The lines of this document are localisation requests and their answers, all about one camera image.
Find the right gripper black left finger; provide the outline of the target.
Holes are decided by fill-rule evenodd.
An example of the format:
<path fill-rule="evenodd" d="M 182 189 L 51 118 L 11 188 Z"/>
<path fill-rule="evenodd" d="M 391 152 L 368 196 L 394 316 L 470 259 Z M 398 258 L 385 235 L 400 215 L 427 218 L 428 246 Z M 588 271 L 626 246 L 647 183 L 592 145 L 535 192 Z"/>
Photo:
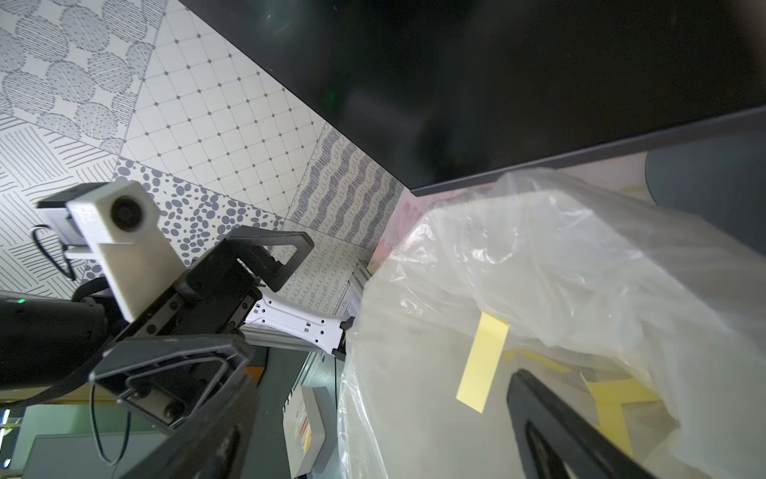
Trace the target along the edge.
<path fill-rule="evenodd" d="M 255 379 L 227 384 L 125 478 L 239 478 L 259 408 Z"/>

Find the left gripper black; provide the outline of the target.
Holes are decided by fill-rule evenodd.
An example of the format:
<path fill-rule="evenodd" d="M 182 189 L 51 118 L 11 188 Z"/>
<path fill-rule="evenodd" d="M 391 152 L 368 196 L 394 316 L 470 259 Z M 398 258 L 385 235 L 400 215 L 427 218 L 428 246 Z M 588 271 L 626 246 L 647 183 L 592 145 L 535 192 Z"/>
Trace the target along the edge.
<path fill-rule="evenodd" d="M 281 261 L 276 247 L 293 251 Z M 239 329 L 259 288 L 278 293 L 313 249 L 305 232 L 237 227 L 118 337 L 90 380 L 161 428 L 227 405 L 255 355 Z"/>

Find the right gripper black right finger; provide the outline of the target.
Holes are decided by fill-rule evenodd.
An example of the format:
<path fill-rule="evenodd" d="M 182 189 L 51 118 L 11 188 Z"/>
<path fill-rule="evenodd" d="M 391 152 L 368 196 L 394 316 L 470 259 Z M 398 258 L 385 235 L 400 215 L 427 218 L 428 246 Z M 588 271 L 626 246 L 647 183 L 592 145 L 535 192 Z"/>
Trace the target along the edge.
<path fill-rule="evenodd" d="M 512 374 L 507 404 L 526 477 L 650 478 L 530 371 Z"/>

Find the yellow sticky note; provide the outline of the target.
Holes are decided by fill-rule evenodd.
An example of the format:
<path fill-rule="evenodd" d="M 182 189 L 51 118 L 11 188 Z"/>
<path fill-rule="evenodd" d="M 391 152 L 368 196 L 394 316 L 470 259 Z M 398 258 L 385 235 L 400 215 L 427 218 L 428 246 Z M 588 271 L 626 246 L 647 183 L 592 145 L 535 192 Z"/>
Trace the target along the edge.
<path fill-rule="evenodd" d="M 504 351 L 510 325 L 486 313 L 481 313 L 468 360 L 456 398 L 478 413 L 483 413 L 497 368 Z"/>
<path fill-rule="evenodd" d="M 596 430 L 628 457 L 634 458 L 634 447 L 622 407 L 625 404 L 660 401 L 660 397 L 635 378 L 588 381 L 582 375 L 582 380 L 596 403 Z"/>

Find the yellow sticky note lowest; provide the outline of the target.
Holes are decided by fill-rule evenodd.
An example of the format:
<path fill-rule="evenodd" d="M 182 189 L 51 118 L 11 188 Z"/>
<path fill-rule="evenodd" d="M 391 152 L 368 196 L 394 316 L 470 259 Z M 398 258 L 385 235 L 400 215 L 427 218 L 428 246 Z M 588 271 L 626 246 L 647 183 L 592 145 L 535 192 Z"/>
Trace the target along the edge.
<path fill-rule="evenodd" d="M 558 363 L 540 353 L 537 353 L 536 351 L 530 350 L 530 349 L 510 349 L 505 350 L 501 354 L 501 359 L 505 359 L 508 361 L 513 361 L 517 355 L 522 355 L 523 357 L 526 357 L 527 359 L 530 359 L 531 361 L 534 361 L 543 367 L 546 367 L 547 369 L 550 369 L 554 372 L 560 373 L 560 374 L 570 374 L 572 373 L 572 369 L 564 366 L 562 363 Z"/>

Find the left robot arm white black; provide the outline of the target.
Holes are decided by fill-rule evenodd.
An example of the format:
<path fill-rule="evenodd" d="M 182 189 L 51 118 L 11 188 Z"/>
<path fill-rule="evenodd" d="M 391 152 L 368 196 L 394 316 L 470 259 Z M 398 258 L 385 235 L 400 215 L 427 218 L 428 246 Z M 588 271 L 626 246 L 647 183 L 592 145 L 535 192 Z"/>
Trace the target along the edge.
<path fill-rule="evenodd" d="M 244 325 L 272 329 L 345 357 L 352 317 L 324 315 L 278 296 L 313 249 L 309 235 L 239 227 L 161 291 L 133 323 L 103 279 L 75 299 L 1 297 L 1 387 L 33 388 L 13 409 L 95 383 L 169 431 L 219 412 L 245 386 L 255 351 Z"/>

